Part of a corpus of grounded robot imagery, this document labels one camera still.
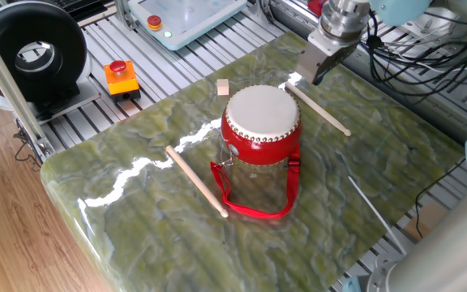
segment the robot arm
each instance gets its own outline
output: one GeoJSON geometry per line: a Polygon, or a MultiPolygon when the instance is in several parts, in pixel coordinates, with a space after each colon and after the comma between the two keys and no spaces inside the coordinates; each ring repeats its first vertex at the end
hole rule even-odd
{"type": "Polygon", "coordinates": [[[347,58],[360,41],[369,19],[369,8],[389,25],[416,19],[430,0],[329,0],[323,5],[318,27],[307,38],[298,58],[297,72],[318,85],[323,75],[347,58]]]}

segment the drum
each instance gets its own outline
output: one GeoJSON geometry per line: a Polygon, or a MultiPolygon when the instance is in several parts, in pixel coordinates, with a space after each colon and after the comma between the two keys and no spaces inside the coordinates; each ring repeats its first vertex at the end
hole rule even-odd
{"type": "Polygon", "coordinates": [[[221,121],[226,146],[240,161],[272,165],[289,157],[302,131],[300,108],[287,92],[267,85],[230,98],[221,121]]]}
{"type": "Polygon", "coordinates": [[[254,167],[275,165],[288,159],[287,204],[277,213],[266,213],[229,201],[229,181],[222,165],[212,162],[212,173],[223,190],[223,203],[256,218],[277,219],[288,213],[298,193],[301,132],[300,108],[287,92],[273,86],[255,85],[233,95],[221,119],[223,140],[233,156],[254,167]]]}

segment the green marble table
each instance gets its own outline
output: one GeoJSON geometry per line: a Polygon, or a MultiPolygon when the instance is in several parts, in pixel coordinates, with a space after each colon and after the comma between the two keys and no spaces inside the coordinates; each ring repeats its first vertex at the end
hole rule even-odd
{"type": "MultiPolygon", "coordinates": [[[[324,292],[385,233],[348,175],[394,223],[463,155],[343,67],[319,87],[300,80],[293,72],[304,46],[288,32],[43,165],[51,200],[113,289],[324,292]],[[219,132],[228,97],[215,94],[223,78],[232,94],[290,80],[353,132],[345,137],[299,101],[301,186],[283,219],[222,218],[165,153],[173,145],[219,197],[209,162],[228,157],[219,132]]],[[[285,203],[283,165],[227,172],[232,200],[268,211],[285,203]]]]}

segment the drumstick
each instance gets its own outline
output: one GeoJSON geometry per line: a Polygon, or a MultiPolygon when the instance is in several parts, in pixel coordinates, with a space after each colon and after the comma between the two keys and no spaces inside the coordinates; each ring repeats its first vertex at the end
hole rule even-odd
{"type": "Polygon", "coordinates": [[[315,112],[325,118],[328,122],[330,122],[336,129],[342,131],[346,136],[350,136],[351,132],[349,129],[344,127],[341,122],[338,122],[330,113],[322,109],[320,105],[317,105],[312,99],[310,99],[304,92],[301,92],[300,89],[296,88],[292,85],[289,81],[285,83],[285,86],[291,90],[297,97],[299,97],[302,101],[304,101],[307,105],[309,105],[315,112]]]}
{"type": "Polygon", "coordinates": [[[182,168],[183,172],[185,172],[185,174],[191,179],[195,186],[199,188],[199,190],[207,198],[208,202],[210,202],[210,204],[214,206],[214,208],[216,208],[217,211],[219,211],[221,216],[227,218],[228,211],[226,211],[226,209],[223,208],[223,206],[221,205],[221,203],[219,203],[214,194],[212,194],[212,192],[208,190],[207,186],[205,186],[204,182],[201,179],[199,179],[197,174],[195,174],[194,170],[192,170],[192,168],[183,160],[183,158],[179,156],[179,154],[177,154],[176,151],[174,151],[174,148],[172,148],[172,146],[169,145],[165,148],[165,150],[167,150],[167,153],[172,157],[172,159],[174,159],[174,161],[178,163],[178,165],[182,168]]]}

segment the drum shell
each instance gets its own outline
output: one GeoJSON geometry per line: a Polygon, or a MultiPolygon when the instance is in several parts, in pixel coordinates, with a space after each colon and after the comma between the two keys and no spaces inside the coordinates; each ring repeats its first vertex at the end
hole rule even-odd
{"type": "Polygon", "coordinates": [[[226,122],[226,112],[221,119],[221,133],[223,140],[230,150],[233,145],[238,154],[234,155],[243,162],[251,165],[272,165],[287,158],[298,145],[302,133],[302,120],[298,121],[298,127],[290,135],[278,141],[263,142],[245,138],[236,133],[226,122]]]}

